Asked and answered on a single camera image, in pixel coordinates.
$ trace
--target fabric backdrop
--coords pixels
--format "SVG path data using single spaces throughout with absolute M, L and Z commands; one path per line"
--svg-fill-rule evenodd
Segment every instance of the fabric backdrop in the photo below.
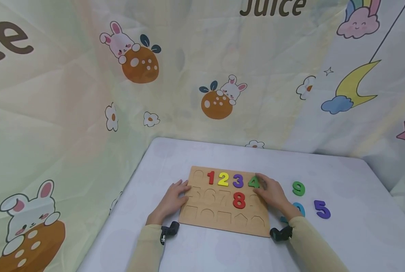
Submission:
M 363 158 L 405 211 L 405 0 L 0 0 L 0 271 L 75 271 L 158 136 Z

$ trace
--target pink cloud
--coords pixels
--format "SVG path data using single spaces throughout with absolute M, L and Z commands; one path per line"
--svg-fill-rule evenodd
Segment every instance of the pink cloud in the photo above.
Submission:
M 354 37 L 359 39 L 366 34 L 375 33 L 379 28 L 379 21 L 376 15 L 369 16 L 369 8 L 359 8 L 347 22 L 344 22 L 337 29 L 337 34 L 344 36 L 346 39 Z

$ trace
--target hand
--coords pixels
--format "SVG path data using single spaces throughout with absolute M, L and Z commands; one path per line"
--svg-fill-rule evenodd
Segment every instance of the hand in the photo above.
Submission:
M 179 197 L 179 194 L 187 192 L 192 188 L 192 186 L 188 186 L 187 183 L 188 181 L 183 182 L 183 180 L 180 179 L 177 183 L 172 183 L 171 186 L 169 186 L 157 208 L 148 216 L 146 225 L 163 224 L 163 220 L 166 216 L 178 211 L 178 209 L 189 200 L 188 196 Z
M 261 187 L 253 191 L 267 204 L 279 209 L 288 221 L 293 217 L 302 216 L 301 212 L 287 200 L 279 182 L 260 173 L 256 173 L 256 176 Z

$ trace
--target beige sleeve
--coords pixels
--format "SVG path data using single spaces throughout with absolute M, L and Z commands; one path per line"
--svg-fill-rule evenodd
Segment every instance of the beige sleeve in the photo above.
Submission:
M 289 225 L 293 228 L 290 243 L 310 272 L 349 272 L 336 252 L 305 217 L 292 218 Z
M 160 243 L 161 226 L 144 226 L 137 240 L 127 272 L 158 272 L 164 246 Z

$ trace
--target white table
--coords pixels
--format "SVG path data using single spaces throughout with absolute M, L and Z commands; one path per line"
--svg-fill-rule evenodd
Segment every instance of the white table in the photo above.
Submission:
M 304 206 L 349 270 L 405 271 L 405 215 L 363 160 L 168 138 L 153 140 L 78 271 L 125 271 L 146 217 L 193 165 L 264 173 Z M 292 193 L 294 181 L 305 185 L 303 197 Z M 314 200 L 326 202 L 331 218 L 317 216 Z M 164 224 L 178 221 L 178 214 Z M 284 226 L 276 212 L 269 218 L 271 227 Z M 166 241 L 160 265 L 161 272 L 300 269 L 288 243 L 185 224 Z

